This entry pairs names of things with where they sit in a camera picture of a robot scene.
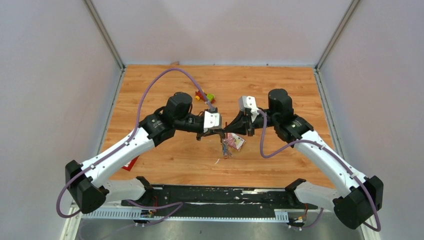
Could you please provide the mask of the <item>metal key holder red handle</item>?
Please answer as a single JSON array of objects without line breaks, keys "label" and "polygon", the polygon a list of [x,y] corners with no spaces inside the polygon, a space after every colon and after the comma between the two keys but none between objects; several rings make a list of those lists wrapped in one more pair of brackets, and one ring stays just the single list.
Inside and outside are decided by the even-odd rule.
[{"label": "metal key holder red handle", "polygon": [[224,159],[228,159],[228,158],[232,157],[232,153],[230,151],[230,144],[229,144],[229,141],[226,138],[226,135],[225,134],[224,135],[221,135],[220,143],[221,143],[221,146],[222,146],[222,155],[223,155],[223,158]]}]

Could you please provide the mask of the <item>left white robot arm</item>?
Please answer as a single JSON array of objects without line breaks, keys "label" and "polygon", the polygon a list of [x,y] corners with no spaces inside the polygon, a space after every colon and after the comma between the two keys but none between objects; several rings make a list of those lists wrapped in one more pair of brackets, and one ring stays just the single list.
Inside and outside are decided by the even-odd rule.
[{"label": "left white robot arm", "polygon": [[189,94],[176,92],[165,106],[147,115],[125,138],[104,152],[82,163],[67,163],[65,186],[79,211],[88,214],[104,203],[120,200],[135,200],[142,207],[149,206],[153,193],[142,180],[109,178],[133,159],[172,138],[176,131],[195,133],[200,139],[222,128],[222,117],[216,108],[194,115],[192,106]]}]

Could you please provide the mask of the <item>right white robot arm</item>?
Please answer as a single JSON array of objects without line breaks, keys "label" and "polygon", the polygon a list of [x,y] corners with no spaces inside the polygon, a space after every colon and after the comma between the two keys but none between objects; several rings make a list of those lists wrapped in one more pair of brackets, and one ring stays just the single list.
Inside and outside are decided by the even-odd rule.
[{"label": "right white robot arm", "polygon": [[267,94],[268,108],[257,107],[253,96],[241,96],[239,113],[224,128],[225,133],[253,136],[261,129],[259,152],[269,159],[294,148],[314,163],[335,188],[298,179],[286,187],[286,204],[298,209],[312,204],[331,210],[348,228],[365,225],[375,232],[382,229],[378,211],[382,208],[384,184],[377,176],[368,177],[348,164],[321,138],[313,126],[295,114],[293,100],[282,88]]}]

